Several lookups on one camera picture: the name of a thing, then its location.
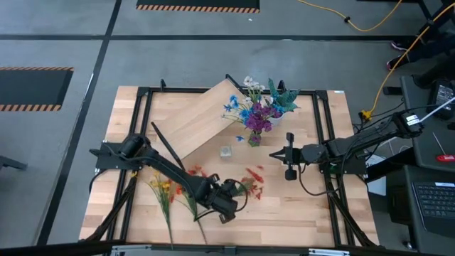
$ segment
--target sneaker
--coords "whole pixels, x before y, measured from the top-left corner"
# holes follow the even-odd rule
[[[398,60],[399,60],[400,58],[401,58],[401,55],[398,56],[398,57],[396,57],[396,58],[394,58],[394,59],[392,59],[392,60],[389,60],[389,61],[387,62],[387,69],[388,69],[388,70],[392,70],[393,66],[398,62]],[[397,65],[397,67],[396,67],[395,69],[397,69],[397,68],[403,66],[404,64],[408,64],[408,63],[409,63],[409,61],[408,61],[408,59],[405,57],[405,58],[403,58],[403,59],[400,61],[400,63],[398,63],[398,65]]]
[[[412,43],[414,43],[414,40],[406,40],[406,41],[392,41],[390,43],[390,45],[395,49],[395,50],[401,50],[401,51],[406,51],[407,49],[409,49],[412,45]],[[421,44],[420,41],[417,41],[416,45],[414,46],[414,48],[417,48],[419,47]]]

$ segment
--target concrete floor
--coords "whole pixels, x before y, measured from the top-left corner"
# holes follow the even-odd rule
[[[392,3],[356,0],[318,3],[350,15],[363,28],[377,23],[393,7]],[[2,35],[104,35],[114,4],[115,0],[0,2],[0,66],[75,67],[61,111],[0,112],[0,154],[28,163],[24,172],[0,172],[0,247],[36,242],[102,45],[101,40],[63,41],[59,37],[11,41]],[[428,4],[430,10],[437,7],[435,1]],[[260,14],[153,12],[134,7],[135,0],[122,1],[114,35],[365,35],[336,15],[295,0],[261,0]],[[413,35],[424,22],[417,5],[403,4],[371,35]],[[386,41],[111,40],[49,243],[78,238],[96,161],[88,149],[97,148],[105,135],[119,85],[158,85],[163,78],[169,87],[210,87],[226,73],[238,80],[246,75],[261,82],[272,78],[284,80],[289,88],[344,90],[351,119],[358,122],[357,113],[371,107],[387,75],[385,63],[398,54]],[[392,75],[388,85],[399,86],[401,75],[421,73],[433,64],[434,59],[405,66]],[[399,103],[399,97],[382,95],[377,111]],[[394,143],[395,151],[406,143]],[[384,147],[379,154],[390,152]],[[407,230],[390,222],[380,207],[383,198],[371,201],[381,245],[402,249]]]

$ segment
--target blue flower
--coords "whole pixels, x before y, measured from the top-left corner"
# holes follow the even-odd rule
[[[238,98],[237,98],[237,96],[235,96],[235,95],[231,95],[230,98],[229,98],[229,101],[230,101],[230,102],[237,102],[237,101],[238,101]]]
[[[232,109],[231,105],[224,105],[224,107],[225,107],[226,112],[230,112],[230,110]]]
[[[237,102],[237,100],[235,100],[235,101],[232,103],[232,107],[234,107],[235,109],[239,108],[239,102]]]
[[[248,110],[242,110],[239,112],[240,118],[242,119],[247,119],[250,115],[250,111]]]

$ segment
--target yellow cable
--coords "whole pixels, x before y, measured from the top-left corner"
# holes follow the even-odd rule
[[[319,6],[319,5],[315,5],[315,4],[310,4],[309,2],[307,1],[304,1],[304,0],[297,0],[303,4],[306,4],[306,5],[309,5],[309,6],[312,6],[312,7],[316,7],[318,9],[323,9],[323,10],[326,10],[326,11],[331,11],[335,14],[338,14],[339,16],[343,17],[343,18],[346,18],[346,16],[344,14],[342,14],[341,12],[339,11],[336,11],[336,10],[333,10],[333,9],[330,9],[330,8],[327,8],[327,7],[323,7],[323,6]],[[376,26],[373,26],[372,28],[369,28],[369,29],[361,29],[361,28],[358,28],[354,23],[352,23],[350,20],[348,20],[348,23],[353,27],[355,28],[356,30],[360,31],[360,32],[370,32],[370,31],[373,31],[375,30],[377,27],[381,26],[398,8],[398,6],[401,4],[401,2],[403,2],[403,0],[399,0],[398,3],[395,5],[395,7],[390,11],[390,13],[388,15],[386,15],[386,17],[381,21],[379,22]]]
[[[445,14],[449,9],[451,9],[452,7],[455,6],[455,3],[449,5],[447,8],[445,8],[438,16],[436,16],[434,19],[433,19],[433,22],[437,21],[443,14]],[[416,45],[416,43],[420,40],[420,38],[422,38],[422,36],[429,30],[429,26],[427,26],[421,33],[420,35],[414,40],[414,42],[412,43],[412,45],[405,51],[404,54],[401,55],[400,59],[398,59],[398,61],[395,63],[395,65],[393,65],[392,69],[390,70],[390,72],[387,74],[387,76],[385,77],[384,79],[384,82],[382,82],[382,85],[379,87],[379,90],[378,90],[378,93],[376,94],[376,98],[375,98],[375,103],[373,104],[373,108],[370,110],[370,111],[365,111],[365,110],[362,110],[362,114],[363,114],[363,119],[365,121],[370,121],[371,120],[371,115],[373,114],[373,111],[375,111],[376,109],[376,105],[378,104],[378,100],[379,100],[379,96],[381,94],[381,90],[382,88],[384,87],[385,83],[387,82],[387,80],[389,79],[390,75],[393,73],[393,71],[395,70],[395,68],[398,66],[398,63],[400,63],[403,58],[411,51],[411,49]]]

